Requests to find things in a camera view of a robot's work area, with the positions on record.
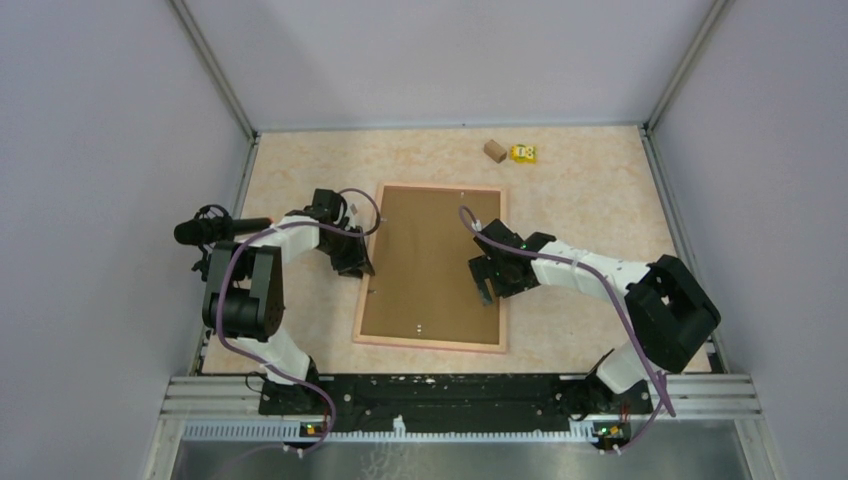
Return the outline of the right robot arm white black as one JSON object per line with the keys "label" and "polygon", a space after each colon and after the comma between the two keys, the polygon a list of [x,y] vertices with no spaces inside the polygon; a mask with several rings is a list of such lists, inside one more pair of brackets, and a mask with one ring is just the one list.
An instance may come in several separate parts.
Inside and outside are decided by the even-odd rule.
{"label": "right robot arm white black", "polygon": [[482,251],[468,266],[484,304],[549,286],[613,306],[627,340],[604,355],[586,380],[587,400],[600,412],[614,411],[642,381],[666,399],[662,376],[682,372],[721,323],[718,308],[673,255],[626,261],[542,232],[522,238],[499,219],[483,225],[467,208],[460,219]]}

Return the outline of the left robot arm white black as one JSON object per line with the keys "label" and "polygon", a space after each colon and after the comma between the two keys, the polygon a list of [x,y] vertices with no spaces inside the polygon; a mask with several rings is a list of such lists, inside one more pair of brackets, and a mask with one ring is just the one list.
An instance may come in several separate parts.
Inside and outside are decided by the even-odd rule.
{"label": "left robot arm white black", "polygon": [[331,406],[319,386],[313,359],[283,327],[284,267],[298,256],[320,251],[340,276],[375,273],[366,238],[382,217],[365,229],[343,191],[317,189],[311,204],[278,222],[218,242],[211,252],[202,306],[204,324],[228,351],[253,361],[265,374],[267,396],[281,396],[297,413]]}

